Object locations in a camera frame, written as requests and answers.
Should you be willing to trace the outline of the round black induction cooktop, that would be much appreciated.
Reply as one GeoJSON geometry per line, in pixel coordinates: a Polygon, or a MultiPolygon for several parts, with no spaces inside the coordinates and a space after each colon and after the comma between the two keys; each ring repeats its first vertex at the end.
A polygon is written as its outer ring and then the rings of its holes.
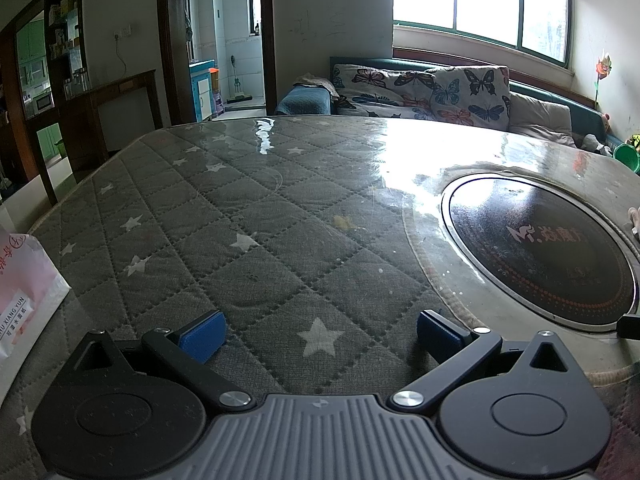
{"type": "Polygon", "coordinates": [[[498,174],[459,179],[442,196],[442,216],[486,278],[547,320],[606,333],[637,310],[630,247],[558,188],[498,174]]]}

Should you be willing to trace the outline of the grey quilted star table cover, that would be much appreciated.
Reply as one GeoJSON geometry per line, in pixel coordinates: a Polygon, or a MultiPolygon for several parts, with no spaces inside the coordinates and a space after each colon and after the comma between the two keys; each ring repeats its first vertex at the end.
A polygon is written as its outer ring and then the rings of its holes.
{"type": "Polygon", "coordinates": [[[498,174],[558,188],[639,273],[639,179],[578,148],[413,119],[299,116],[160,129],[28,233],[70,292],[1,397],[6,479],[634,479],[639,303],[615,330],[529,310],[449,234],[442,196],[498,174]],[[388,398],[438,363],[434,310],[502,338],[432,408],[388,398]],[[253,397],[206,408],[142,336],[210,310],[206,366],[253,397]]]}

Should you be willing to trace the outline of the dark wooden console table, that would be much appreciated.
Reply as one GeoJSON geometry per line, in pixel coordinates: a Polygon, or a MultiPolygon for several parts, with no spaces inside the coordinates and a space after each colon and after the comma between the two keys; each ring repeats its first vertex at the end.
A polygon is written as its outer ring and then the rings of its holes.
{"type": "Polygon", "coordinates": [[[145,133],[163,127],[154,70],[102,84],[58,111],[70,168],[81,181],[145,133]]]}

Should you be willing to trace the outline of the beige plain cushion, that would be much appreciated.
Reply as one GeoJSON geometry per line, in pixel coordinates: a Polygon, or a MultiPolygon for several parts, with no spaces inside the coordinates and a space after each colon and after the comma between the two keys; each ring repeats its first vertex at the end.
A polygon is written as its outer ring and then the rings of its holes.
{"type": "Polygon", "coordinates": [[[541,101],[521,93],[511,94],[508,131],[570,148],[576,146],[570,109],[566,105],[541,101]]]}

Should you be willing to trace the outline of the butterfly print pillow upright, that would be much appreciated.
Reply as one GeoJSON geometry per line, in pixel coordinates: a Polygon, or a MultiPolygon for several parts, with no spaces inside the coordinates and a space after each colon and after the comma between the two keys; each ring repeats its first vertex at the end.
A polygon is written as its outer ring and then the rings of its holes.
{"type": "Polygon", "coordinates": [[[506,131],[511,114],[510,72],[506,66],[434,68],[430,96],[436,120],[506,131]]]}

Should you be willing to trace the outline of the green plastic bucket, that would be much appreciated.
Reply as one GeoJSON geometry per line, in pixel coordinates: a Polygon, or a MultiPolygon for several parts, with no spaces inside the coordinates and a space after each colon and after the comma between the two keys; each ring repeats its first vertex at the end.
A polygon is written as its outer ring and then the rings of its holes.
{"type": "Polygon", "coordinates": [[[635,174],[640,174],[640,154],[631,144],[617,145],[613,157],[635,174]]]}

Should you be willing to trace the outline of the teal corner sofa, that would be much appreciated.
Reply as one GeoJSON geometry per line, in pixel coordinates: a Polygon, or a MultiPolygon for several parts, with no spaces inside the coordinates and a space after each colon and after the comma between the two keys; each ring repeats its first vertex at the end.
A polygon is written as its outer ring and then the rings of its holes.
{"type": "MultiPolygon", "coordinates": [[[[427,52],[426,58],[420,60],[410,60],[410,58],[354,58],[353,56],[331,56],[330,73],[333,73],[337,64],[362,65],[376,70],[394,70],[395,72],[405,72],[406,70],[428,70],[429,68],[449,68],[446,64],[433,64],[433,57],[427,52]]],[[[510,87],[512,91],[532,96],[541,101],[566,105],[570,109],[570,118],[574,133],[585,136],[593,133],[602,143],[615,148],[620,144],[620,139],[612,133],[605,131],[605,122],[602,114],[594,108],[593,102],[578,96],[570,90],[563,89],[541,80],[534,76],[529,76],[518,70],[509,70],[510,87]]],[[[274,114],[276,115],[331,115],[334,107],[331,103],[329,91],[323,87],[294,86],[278,103],[274,114]]]]}

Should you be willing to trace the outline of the blue white small cabinet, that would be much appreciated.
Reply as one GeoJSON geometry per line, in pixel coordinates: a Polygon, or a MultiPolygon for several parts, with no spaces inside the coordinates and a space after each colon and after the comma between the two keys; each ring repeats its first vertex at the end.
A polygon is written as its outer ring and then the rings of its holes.
{"type": "Polygon", "coordinates": [[[195,61],[189,64],[191,92],[197,122],[211,118],[214,114],[214,90],[209,70],[215,68],[214,60],[195,61]]]}

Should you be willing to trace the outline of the butterfly print pillow flat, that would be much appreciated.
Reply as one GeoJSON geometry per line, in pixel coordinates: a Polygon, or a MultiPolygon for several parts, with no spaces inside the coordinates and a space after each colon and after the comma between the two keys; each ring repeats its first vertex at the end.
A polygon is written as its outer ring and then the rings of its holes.
{"type": "Polygon", "coordinates": [[[332,84],[338,94],[337,115],[433,120],[434,76],[422,70],[380,70],[335,64],[332,84]]]}

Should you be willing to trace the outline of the dark wooden display shelf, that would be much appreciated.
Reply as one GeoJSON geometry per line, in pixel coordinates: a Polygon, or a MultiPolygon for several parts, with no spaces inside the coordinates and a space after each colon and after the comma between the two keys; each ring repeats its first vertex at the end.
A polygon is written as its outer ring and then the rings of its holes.
{"type": "Polygon", "coordinates": [[[15,50],[25,116],[88,88],[82,0],[32,0],[1,32],[15,50]]]}

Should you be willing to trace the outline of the colourful pinwheel toy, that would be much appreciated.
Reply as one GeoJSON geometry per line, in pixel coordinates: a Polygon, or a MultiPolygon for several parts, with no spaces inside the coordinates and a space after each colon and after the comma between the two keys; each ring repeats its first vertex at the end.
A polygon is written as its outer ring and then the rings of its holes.
{"type": "Polygon", "coordinates": [[[594,102],[598,102],[601,81],[610,76],[612,67],[612,58],[607,53],[598,58],[596,64],[596,81],[594,82],[594,102]]]}

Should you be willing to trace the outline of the window with green frame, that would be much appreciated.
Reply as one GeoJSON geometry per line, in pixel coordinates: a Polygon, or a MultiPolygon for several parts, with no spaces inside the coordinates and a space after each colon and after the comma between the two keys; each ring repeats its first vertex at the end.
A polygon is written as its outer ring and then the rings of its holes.
{"type": "Polygon", "coordinates": [[[570,0],[394,0],[396,25],[448,32],[567,66],[570,0]]]}

